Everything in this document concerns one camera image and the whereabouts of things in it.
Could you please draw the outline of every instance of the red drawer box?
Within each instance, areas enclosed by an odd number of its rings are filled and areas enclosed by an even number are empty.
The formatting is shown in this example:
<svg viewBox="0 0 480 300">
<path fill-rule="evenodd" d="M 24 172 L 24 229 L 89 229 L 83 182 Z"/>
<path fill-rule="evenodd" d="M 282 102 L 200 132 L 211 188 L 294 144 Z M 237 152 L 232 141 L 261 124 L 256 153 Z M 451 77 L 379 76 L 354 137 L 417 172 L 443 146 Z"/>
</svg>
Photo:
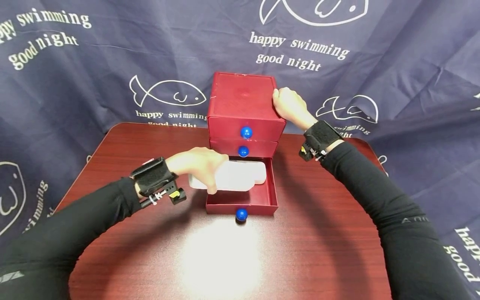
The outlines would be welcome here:
<svg viewBox="0 0 480 300">
<path fill-rule="evenodd" d="M 273 107 L 275 88 L 271 76 L 216 72 L 207 114 L 210 139 L 242 138 L 247 126 L 251 140 L 278 141 L 286 121 Z"/>
<path fill-rule="evenodd" d="M 249 157 L 273 157 L 278 142 L 271 141 L 253 141 L 243 139 L 210 139 L 210 149 L 228 156 L 240 156 L 239 148 L 245 146 L 248 148 Z"/>
<path fill-rule="evenodd" d="M 267 178 L 264 184 L 257 184 L 248 192 L 217 191 L 208 195 L 206 209 L 209 214 L 234 215 L 240 208 L 249 215 L 273 216 L 278 209 L 275 191 L 275 179 L 271 158 L 249 159 L 263 161 Z"/>
</svg>

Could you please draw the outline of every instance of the yellow tag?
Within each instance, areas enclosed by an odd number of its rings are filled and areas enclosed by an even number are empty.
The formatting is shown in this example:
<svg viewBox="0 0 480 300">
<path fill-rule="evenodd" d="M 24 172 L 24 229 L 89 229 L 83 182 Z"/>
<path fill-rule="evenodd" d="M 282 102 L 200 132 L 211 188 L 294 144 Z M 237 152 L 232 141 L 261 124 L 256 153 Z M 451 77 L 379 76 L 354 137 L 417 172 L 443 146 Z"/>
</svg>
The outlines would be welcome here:
<svg viewBox="0 0 480 300">
<path fill-rule="evenodd" d="M 171 198 L 175 198 L 175 197 L 178 197 L 180 196 L 180 192 L 179 191 L 174 191 L 173 193 L 170 194 L 170 197 Z"/>
</svg>

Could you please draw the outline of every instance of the white container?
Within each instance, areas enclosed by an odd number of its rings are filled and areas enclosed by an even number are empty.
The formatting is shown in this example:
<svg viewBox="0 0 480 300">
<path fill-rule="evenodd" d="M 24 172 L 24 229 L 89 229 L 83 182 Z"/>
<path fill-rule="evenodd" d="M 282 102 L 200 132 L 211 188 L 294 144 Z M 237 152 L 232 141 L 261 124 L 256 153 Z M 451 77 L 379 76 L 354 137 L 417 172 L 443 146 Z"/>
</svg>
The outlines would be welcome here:
<svg viewBox="0 0 480 300">
<path fill-rule="evenodd" d="M 261 161 L 228 160 L 215 173 L 216 188 L 219 191 L 249 191 L 255 184 L 266 180 L 266 167 Z M 207 187 L 192 174 L 188 175 L 190 187 L 206 190 Z"/>
</svg>

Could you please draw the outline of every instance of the fish drawing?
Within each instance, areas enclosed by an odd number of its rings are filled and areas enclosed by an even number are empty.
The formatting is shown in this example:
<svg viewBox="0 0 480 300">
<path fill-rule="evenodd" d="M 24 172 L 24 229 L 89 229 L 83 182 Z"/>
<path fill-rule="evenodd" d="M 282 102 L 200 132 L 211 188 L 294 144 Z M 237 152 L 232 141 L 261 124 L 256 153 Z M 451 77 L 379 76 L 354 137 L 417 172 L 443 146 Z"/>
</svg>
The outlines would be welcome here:
<svg viewBox="0 0 480 300">
<path fill-rule="evenodd" d="M 25 182 L 17 164 L 0 162 L 0 236 L 17 220 L 26 201 Z"/>
<path fill-rule="evenodd" d="M 377 124 L 378 107 L 372 98 L 365 95 L 356 95 L 352 98 L 352 102 L 356 105 L 349 106 L 348 108 L 337 107 L 336 103 L 338 98 L 339 97 L 336 96 L 325 100 L 322 104 L 322 107 L 317 110 L 316 116 L 319 117 L 331 113 L 337 120 L 358 118 L 373 124 Z M 340 115 L 344 112 L 346 112 L 347 115 L 345 117 L 341 117 Z"/>
<path fill-rule="evenodd" d="M 139 107 L 143 106 L 147 98 L 176 106 L 195 106 L 207 100 L 199 88 L 186 81 L 163 80 L 146 90 L 135 75 L 130 79 L 129 86 L 133 100 Z"/>
<path fill-rule="evenodd" d="M 355 21 L 368 11 L 369 0 L 262 0 L 260 21 L 265 25 L 280 2 L 300 22 L 310 26 L 335 26 Z"/>
<path fill-rule="evenodd" d="M 380 165 L 382 165 L 382 167 L 383 167 L 384 163 L 387 162 L 387 159 L 388 159 L 388 158 L 387 158 L 385 155 L 381 155 L 381 156 L 378 157 L 378 162 L 379 162 Z"/>
</svg>

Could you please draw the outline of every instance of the wooden table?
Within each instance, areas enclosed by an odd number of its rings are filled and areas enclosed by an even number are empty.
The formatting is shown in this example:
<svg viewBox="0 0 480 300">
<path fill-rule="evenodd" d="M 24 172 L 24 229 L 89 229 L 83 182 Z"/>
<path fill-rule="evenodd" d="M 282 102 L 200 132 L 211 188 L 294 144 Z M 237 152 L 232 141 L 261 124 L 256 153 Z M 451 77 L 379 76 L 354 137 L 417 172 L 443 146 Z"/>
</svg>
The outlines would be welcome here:
<svg viewBox="0 0 480 300">
<path fill-rule="evenodd" d="M 117 224 L 81 256 L 72 298 L 174 300 L 389 299 L 377 231 L 333 176 L 283 134 L 274 157 L 279 209 L 274 217 L 207 215 L 205 191 L 177 183 L 189 200 L 167 199 Z M 350 139 L 380 164 L 363 141 Z M 146 160 L 208 147 L 203 128 L 122 123 L 113 127 L 59 208 L 128 176 Z"/>
</svg>

